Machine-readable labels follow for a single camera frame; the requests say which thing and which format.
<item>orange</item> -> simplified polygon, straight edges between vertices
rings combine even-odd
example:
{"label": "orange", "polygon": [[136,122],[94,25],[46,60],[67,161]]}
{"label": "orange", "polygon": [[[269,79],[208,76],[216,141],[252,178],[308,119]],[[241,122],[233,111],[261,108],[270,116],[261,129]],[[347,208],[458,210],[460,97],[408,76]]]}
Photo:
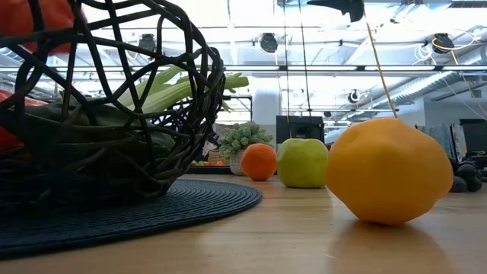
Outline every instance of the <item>orange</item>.
{"label": "orange", "polygon": [[395,118],[348,128],[333,144],[329,189],[361,220],[400,225],[448,193],[453,171],[430,136]]}
{"label": "orange", "polygon": [[264,144],[253,144],[242,154],[243,172],[255,181],[265,181],[275,173],[275,151]]}

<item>potted plant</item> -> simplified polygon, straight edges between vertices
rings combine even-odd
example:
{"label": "potted plant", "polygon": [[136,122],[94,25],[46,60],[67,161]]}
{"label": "potted plant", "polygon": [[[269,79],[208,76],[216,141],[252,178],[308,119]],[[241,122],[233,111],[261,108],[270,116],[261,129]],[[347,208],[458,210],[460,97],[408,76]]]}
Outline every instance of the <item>potted plant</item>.
{"label": "potted plant", "polygon": [[262,143],[269,145],[272,135],[267,135],[266,130],[262,129],[254,122],[235,124],[233,129],[227,129],[219,140],[220,152],[230,159],[230,170],[235,175],[245,175],[240,167],[240,159],[245,149],[252,144]]}

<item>celery stalk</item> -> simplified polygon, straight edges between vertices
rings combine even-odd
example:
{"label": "celery stalk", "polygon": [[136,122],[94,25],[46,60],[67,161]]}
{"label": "celery stalk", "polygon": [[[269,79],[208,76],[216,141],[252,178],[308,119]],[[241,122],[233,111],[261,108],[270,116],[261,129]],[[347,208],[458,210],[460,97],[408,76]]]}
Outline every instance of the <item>celery stalk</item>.
{"label": "celery stalk", "polygon": [[[228,78],[225,84],[225,89],[241,88],[249,84],[247,77],[233,77]],[[168,107],[174,105],[180,100],[191,97],[191,86],[189,81],[182,81],[179,84],[173,84],[164,90],[154,92],[147,97],[142,110],[144,113],[153,113],[166,110]],[[133,104],[127,106],[133,110]],[[223,102],[224,110],[229,111],[231,108]]]}
{"label": "celery stalk", "polygon": [[[170,79],[174,78],[178,73],[180,73],[182,69],[176,65],[172,65],[170,68],[166,69],[163,72],[158,73],[155,78],[154,82],[152,83],[151,90],[149,94],[153,94],[154,92],[162,91],[171,86],[171,84],[165,84]],[[147,86],[148,80],[143,81],[140,84],[137,84],[135,88],[137,89],[137,95],[140,98],[142,93],[144,92],[145,87]],[[118,101],[124,105],[133,105],[132,95],[130,91],[125,91],[118,99]]]}

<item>woven placemat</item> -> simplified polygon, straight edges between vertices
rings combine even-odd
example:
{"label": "woven placemat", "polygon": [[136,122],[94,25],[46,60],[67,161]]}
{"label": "woven placemat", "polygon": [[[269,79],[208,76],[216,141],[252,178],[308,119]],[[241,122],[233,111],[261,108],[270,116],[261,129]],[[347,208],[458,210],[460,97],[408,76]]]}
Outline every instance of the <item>woven placemat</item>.
{"label": "woven placemat", "polygon": [[94,246],[214,221],[242,212],[262,193],[248,186],[178,180],[158,201],[42,218],[0,218],[0,258]]}

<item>wooden table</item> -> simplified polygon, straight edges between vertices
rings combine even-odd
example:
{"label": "wooden table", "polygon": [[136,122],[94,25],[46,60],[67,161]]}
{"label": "wooden table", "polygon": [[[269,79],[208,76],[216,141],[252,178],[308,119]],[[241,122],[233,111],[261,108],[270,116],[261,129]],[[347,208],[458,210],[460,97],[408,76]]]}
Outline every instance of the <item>wooden table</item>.
{"label": "wooden table", "polygon": [[487,190],[449,194],[397,228],[367,225],[328,190],[259,188],[254,209],[166,234],[0,262],[15,273],[487,273]]}

